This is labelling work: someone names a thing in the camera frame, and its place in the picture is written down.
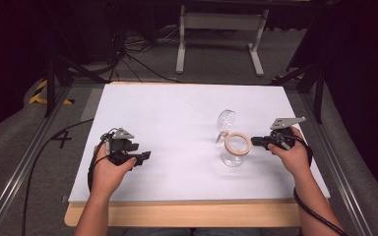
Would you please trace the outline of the white metal stand frame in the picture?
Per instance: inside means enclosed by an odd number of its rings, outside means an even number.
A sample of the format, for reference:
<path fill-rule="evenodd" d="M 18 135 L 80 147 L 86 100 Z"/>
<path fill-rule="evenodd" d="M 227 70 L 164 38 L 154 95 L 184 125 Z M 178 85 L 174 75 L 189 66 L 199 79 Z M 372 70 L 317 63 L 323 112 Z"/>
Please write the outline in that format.
<path fill-rule="evenodd" d="M 186 30 L 254 30 L 255 39 L 247 45 L 251 61 L 258 77 L 264 76 L 259 58 L 258 47 L 269 15 L 263 10 L 258 15 L 237 15 L 223 13 L 192 13 L 187 12 L 184 5 L 180 7 L 179 46 L 175 72 L 182 74 L 185 64 L 185 31 Z"/>

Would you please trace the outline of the clear glass jar with hinged lid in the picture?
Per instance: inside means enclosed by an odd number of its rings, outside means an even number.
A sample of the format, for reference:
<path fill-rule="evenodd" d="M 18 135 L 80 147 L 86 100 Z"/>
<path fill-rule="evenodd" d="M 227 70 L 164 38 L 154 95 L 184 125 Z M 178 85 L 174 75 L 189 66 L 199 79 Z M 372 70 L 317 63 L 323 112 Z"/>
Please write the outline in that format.
<path fill-rule="evenodd" d="M 228 167 L 240 166 L 244 161 L 244 157 L 252 148 L 252 143 L 245 134 L 230 132 L 235 124 L 235 118 L 235 112 L 226 109 L 220 114 L 217 120 L 219 134 L 216 138 L 216 143 L 223 141 L 220 159 Z"/>

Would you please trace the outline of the aluminium floor rail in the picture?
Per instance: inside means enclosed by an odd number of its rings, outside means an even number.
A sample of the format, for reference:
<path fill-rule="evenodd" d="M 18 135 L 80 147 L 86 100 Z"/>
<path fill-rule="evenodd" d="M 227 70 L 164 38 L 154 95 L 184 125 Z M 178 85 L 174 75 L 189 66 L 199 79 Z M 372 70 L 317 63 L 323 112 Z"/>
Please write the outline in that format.
<path fill-rule="evenodd" d="M 361 210 L 361 207 L 355 197 L 354 190 L 352 189 L 345 172 L 343 171 L 341 164 L 335 154 L 328 136 L 323 128 L 322 124 L 317 122 L 314 116 L 313 104 L 311 98 L 306 94 L 300 95 L 301 101 L 305 107 L 305 110 L 309 114 L 308 121 L 312 124 L 314 132 L 317 134 L 319 140 L 322 143 L 325 154 L 327 155 L 327 164 L 334 177 L 336 185 L 339 189 L 339 193 L 346 206 L 346 210 L 358 236 L 374 236 L 368 222 Z"/>
<path fill-rule="evenodd" d="M 34 157 L 51 135 L 50 129 L 70 88 L 60 88 L 55 108 L 27 104 L 0 124 L 0 223 L 28 176 Z"/>

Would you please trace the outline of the yellow and black floor tape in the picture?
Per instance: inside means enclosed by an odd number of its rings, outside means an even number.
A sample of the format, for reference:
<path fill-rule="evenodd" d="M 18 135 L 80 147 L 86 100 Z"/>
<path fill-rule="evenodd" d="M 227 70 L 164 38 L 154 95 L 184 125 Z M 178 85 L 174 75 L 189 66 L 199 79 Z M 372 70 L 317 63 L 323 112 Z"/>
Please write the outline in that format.
<path fill-rule="evenodd" d="M 42 97 L 41 94 L 46 89 L 47 86 L 47 80 L 43 79 L 37 86 L 36 90 L 34 91 L 33 95 L 30 98 L 30 103 L 40 103 L 40 104 L 46 104 L 47 99 Z"/>

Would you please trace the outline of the person's left hand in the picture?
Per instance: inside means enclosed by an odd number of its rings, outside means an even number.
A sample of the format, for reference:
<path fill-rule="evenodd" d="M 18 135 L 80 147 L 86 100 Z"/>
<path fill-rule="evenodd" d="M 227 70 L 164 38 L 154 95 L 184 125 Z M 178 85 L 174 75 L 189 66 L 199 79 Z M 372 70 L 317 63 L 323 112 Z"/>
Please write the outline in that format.
<path fill-rule="evenodd" d="M 113 164 L 106 156 L 106 144 L 97 151 L 94 165 L 94 177 L 91 189 L 91 198 L 109 200 L 114 191 L 121 184 L 126 173 L 131 170 L 136 158 L 132 157 L 121 165 Z"/>

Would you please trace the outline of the white table cover sheet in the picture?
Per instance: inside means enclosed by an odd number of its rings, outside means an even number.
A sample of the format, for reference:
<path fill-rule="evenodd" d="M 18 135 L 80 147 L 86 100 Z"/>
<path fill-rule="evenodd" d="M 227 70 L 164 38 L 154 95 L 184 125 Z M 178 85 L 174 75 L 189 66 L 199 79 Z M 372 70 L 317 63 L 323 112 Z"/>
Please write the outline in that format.
<path fill-rule="evenodd" d="M 285 200 L 294 183 L 280 159 L 253 147 L 238 167 L 221 161 L 217 121 L 235 113 L 232 131 L 266 136 L 278 118 L 294 112 L 281 87 L 182 84 L 110 84 L 104 87 L 70 202 L 90 194 L 88 169 L 103 134 L 122 127 L 150 153 L 126 174 L 115 202 Z"/>

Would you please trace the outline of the black tripod stand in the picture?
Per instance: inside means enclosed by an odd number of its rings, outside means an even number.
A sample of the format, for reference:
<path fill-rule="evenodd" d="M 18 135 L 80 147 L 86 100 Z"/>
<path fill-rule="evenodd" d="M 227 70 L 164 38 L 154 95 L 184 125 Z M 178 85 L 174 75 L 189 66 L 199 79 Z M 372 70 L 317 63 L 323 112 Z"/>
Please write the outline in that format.
<path fill-rule="evenodd" d="M 107 80 L 82 65 L 59 55 L 51 55 L 46 66 L 47 105 L 45 117 L 49 117 L 56 107 L 56 82 L 59 82 L 63 88 L 69 88 L 74 82 L 69 68 L 75 69 L 79 74 L 98 84 L 108 84 Z"/>
<path fill-rule="evenodd" d="M 295 88 L 299 93 L 308 93 L 312 88 L 315 88 L 313 114 L 317 122 L 321 124 L 322 99 L 325 82 L 323 66 L 321 64 L 309 64 L 302 68 L 298 68 L 293 72 L 287 73 L 284 76 L 276 76 L 271 80 L 270 85 L 281 86 L 293 79 L 298 78 L 299 76 L 301 76 L 302 79 Z"/>

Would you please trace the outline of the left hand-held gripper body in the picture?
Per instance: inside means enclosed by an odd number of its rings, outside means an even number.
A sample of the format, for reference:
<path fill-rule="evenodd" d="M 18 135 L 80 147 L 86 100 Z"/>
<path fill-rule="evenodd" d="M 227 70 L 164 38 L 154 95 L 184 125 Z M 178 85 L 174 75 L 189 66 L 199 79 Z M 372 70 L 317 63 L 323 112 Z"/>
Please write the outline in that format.
<path fill-rule="evenodd" d="M 104 158 L 107 158 L 116 166 L 124 164 L 126 161 L 134 158 L 137 154 L 128 151 L 134 136 L 123 128 L 111 129 L 101 136 L 101 143 L 105 145 Z"/>

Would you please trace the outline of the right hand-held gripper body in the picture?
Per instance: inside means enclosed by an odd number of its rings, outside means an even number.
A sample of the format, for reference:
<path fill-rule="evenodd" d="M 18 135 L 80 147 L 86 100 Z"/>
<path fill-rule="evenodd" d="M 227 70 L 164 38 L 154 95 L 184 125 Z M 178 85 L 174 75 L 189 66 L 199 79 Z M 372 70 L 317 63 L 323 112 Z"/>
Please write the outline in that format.
<path fill-rule="evenodd" d="M 305 117 L 277 118 L 270 127 L 270 143 L 279 148 L 291 149 L 295 143 L 291 127 L 305 120 Z"/>

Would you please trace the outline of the person's right hand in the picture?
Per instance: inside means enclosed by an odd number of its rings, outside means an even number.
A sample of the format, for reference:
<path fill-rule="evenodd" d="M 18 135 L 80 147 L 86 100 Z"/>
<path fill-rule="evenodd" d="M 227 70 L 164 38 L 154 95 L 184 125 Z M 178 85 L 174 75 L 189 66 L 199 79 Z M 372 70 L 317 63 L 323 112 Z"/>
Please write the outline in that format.
<path fill-rule="evenodd" d="M 300 142 L 302 139 L 301 133 L 296 128 L 292 128 L 292 131 L 296 140 L 291 149 L 283 149 L 273 144 L 269 144 L 268 149 L 271 153 L 277 155 L 281 159 L 283 166 L 294 179 L 299 179 L 309 176 L 311 171 L 308 162 L 307 149 Z"/>

